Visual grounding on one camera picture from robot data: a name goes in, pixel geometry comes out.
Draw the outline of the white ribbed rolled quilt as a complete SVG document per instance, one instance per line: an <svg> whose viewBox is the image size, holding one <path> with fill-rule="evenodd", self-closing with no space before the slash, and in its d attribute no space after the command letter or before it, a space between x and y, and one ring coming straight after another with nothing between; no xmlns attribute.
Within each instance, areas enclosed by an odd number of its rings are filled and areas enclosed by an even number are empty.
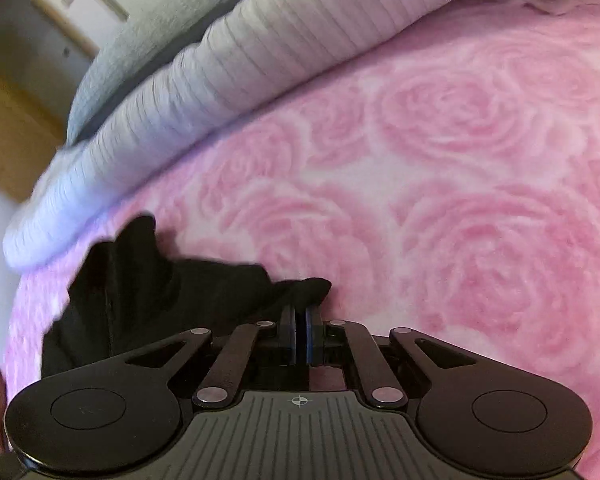
<svg viewBox="0 0 600 480"><path fill-rule="evenodd" d="M453 0L242 0L134 89L97 133L59 150L5 232L39 266L196 142Z"/></svg>

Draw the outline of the pink rose bed blanket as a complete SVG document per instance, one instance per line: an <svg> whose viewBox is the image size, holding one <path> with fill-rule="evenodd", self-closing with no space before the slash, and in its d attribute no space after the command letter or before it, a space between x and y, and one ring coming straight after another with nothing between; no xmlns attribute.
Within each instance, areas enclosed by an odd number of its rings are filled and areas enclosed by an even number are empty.
<svg viewBox="0 0 600 480"><path fill-rule="evenodd" d="M88 248L142 212L169 256L327 278L330 316L563 382L600 479L600 0L456 0L205 134L23 275L10 396L40 377Z"/></svg>

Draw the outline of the light blue pillow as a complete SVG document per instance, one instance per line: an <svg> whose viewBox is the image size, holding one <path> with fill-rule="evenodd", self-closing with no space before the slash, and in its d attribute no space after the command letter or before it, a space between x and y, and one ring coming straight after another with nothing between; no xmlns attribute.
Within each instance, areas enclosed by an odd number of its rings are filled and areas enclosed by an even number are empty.
<svg viewBox="0 0 600 480"><path fill-rule="evenodd" d="M91 139L121 102L169 65L242 0L151 0L102 47L80 81L67 124L68 146Z"/></svg>

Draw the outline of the black zip fleece jacket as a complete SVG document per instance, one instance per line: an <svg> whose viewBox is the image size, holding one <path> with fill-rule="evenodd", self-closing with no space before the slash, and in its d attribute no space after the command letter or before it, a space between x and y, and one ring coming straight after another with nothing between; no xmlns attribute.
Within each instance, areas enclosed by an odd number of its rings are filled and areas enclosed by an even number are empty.
<svg viewBox="0 0 600 480"><path fill-rule="evenodd" d="M273 281L254 263L170 259L151 216L93 245L68 288L68 302L43 337L41 375L106 360L192 328L227 336L238 325L275 322L284 307L318 306L324 278Z"/></svg>

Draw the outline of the wooden door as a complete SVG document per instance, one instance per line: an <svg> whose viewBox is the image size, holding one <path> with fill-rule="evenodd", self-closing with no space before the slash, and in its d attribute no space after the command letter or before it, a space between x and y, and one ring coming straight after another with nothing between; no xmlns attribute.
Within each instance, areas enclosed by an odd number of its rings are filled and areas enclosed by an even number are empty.
<svg viewBox="0 0 600 480"><path fill-rule="evenodd" d="M0 190L26 200L64 141L61 123L0 74Z"/></svg>

